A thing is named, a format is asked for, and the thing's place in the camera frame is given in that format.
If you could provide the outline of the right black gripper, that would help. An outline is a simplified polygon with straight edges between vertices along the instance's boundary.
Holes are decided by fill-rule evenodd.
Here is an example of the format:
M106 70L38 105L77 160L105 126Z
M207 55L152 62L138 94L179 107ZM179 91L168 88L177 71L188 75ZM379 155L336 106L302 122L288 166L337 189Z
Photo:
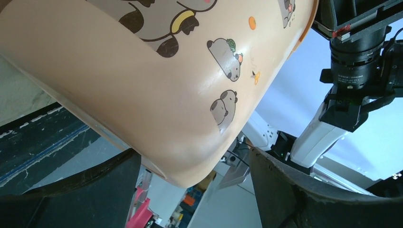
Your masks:
M361 89L380 66L390 24L403 17L401 0L321 0L312 29L329 40L331 67L320 81L342 89Z

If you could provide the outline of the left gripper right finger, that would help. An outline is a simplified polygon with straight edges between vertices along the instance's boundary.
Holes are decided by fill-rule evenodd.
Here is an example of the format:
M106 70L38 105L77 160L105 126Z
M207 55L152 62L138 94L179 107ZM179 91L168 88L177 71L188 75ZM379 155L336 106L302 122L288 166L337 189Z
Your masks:
M265 228L400 228L403 199L382 198L321 182L253 147L251 179Z

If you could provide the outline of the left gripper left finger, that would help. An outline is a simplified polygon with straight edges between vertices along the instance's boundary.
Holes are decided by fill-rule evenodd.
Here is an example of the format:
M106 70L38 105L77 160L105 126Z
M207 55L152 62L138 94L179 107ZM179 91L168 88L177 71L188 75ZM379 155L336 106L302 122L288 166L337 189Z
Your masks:
M141 156L113 158L21 195L0 199L3 228L123 228L128 222Z

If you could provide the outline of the orange plastic bucket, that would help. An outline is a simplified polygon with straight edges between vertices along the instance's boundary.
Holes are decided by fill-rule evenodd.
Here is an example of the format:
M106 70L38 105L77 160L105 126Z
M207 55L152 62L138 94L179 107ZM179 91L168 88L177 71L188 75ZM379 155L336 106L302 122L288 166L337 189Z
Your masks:
M187 188L215 167L317 0L3 0L0 53L96 132Z

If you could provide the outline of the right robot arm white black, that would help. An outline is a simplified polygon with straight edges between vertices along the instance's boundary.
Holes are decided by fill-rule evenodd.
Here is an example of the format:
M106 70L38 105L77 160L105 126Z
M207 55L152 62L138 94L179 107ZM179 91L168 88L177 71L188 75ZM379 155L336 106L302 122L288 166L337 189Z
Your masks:
M400 0L321 0L312 29L329 41L331 66L320 81L332 87L299 137L280 131L258 114L243 128L251 144L282 162L346 190L381 197L403 194L403 170L360 188L317 160L375 110L403 96L403 42L387 39L403 17Z

